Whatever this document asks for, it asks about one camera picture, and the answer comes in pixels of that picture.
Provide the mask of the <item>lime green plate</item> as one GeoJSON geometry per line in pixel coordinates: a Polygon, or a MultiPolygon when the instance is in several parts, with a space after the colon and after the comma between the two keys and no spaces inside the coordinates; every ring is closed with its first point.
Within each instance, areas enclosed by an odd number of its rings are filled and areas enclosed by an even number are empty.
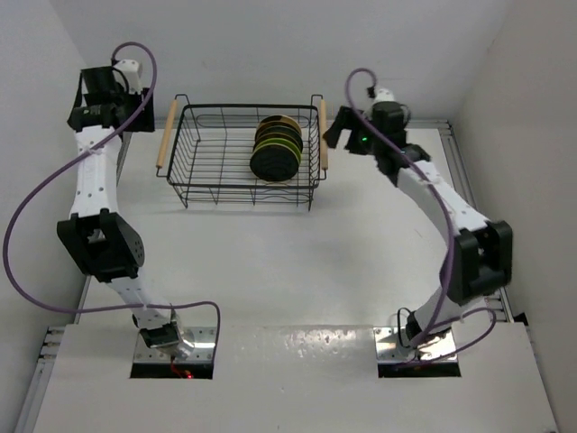
{"type": "Polygon", "coordinates": [[[291,149],[294,152],[302,152],[302,148],[292,140],[281,138],[281,137],[273,137],[269,139],[262,140],[255,144],[253,150],[256,152],[260,148],[264,148],[266,146],[272,145],[281,145],[291,149]]]}

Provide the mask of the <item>brown yellow patterned plate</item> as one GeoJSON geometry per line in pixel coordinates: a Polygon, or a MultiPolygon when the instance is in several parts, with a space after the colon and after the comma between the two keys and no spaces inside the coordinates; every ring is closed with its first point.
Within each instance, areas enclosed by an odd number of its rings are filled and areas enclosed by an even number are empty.
{"type": "Polygon", "coordinates": [[[264,134],[286,134],[286,135],[296,135],[298,137],[302,136],[302,132],[297,128],[293,127],[290,124],[285,123],[268,123],[261,125],[255,134],[255,137],[258,138],[264,134]]]}
{"type": "Polygon", "coordinates": [[[287,115],[270,115],[268,117],[265,117],[263,120],[260,121],[259,128],[263,127],[266,124],[284,124],[290,126],[296,131],[301,131],[299,123],[293,117],[287,115]]]}

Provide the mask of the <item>black glossy plate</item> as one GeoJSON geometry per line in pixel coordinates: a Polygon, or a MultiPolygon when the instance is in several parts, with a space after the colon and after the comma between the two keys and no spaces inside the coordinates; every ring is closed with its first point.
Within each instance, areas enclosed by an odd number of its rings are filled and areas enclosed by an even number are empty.
{"type": "Polygon", "coordinates": [[[280,144],[264,146],[256,150],[250,159],[252,173],[267,182],[292,179],[298,172],[298,156],[280,144]]]}

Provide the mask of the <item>blue floral celadon plate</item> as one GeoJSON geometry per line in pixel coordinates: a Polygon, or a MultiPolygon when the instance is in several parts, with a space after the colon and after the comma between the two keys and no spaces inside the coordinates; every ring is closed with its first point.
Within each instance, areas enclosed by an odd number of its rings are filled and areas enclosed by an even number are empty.
{"type": "Polygon", "coordinates": [[[296,143],[302,143],[302,137],[296,131],[291,129],[279,129],[279,128],[271,128],[268,130],[263,131],[261,134],[255,137],[255,142],[270,139],[270,138],[283,138],[287,140],[292,140],[296,143]]]}

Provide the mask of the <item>beige plate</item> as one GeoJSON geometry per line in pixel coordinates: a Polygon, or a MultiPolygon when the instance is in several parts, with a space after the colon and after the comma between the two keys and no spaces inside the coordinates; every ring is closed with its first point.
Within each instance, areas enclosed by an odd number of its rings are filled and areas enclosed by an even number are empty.
{"type": "Polygon", "coordinates": [[[273,181],[290,180],[298,173],[300,159],[289,148],[275,145],[272,147],[271,156],[270,177],[273,181]]]}

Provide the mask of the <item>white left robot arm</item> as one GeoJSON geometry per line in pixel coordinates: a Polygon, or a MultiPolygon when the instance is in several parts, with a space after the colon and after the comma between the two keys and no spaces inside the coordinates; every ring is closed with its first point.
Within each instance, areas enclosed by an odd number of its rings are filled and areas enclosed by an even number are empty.
{"type": "Polygon", "coordinates": [[[114,290],[129,306],[144,344],[177,357],[185,347],[177,314],[160,294],[144,286],[143,240],[121,217],[117,202],[123,137],[114,130],[138,106],[144,109],[125,131],[154,129],[152,100],[141,76],[142,65],[136,60],[81,71],[68,124],[84,159],[78,164],[70,216],[58,222],[57,235],[85,275],[114,290]]]}

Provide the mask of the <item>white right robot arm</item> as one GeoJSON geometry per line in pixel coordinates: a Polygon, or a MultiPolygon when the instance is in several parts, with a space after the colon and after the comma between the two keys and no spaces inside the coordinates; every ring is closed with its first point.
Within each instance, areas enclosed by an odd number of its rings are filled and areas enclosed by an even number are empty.
{"type": "Polygon", "coordinates": [[[323,138],[334,148],[344,130],[346,151],[370,155],[391,184],[411,198],[443,237],[447,253],[439,288],[408,314],[403,338],[415,348],[443,333],[476,299],[508,285],[512,277],[513,230],[475,210],[443,178],[431,156],[408,142],[408,108],[380,101],[367,113],[339,108],[323,138]]]}

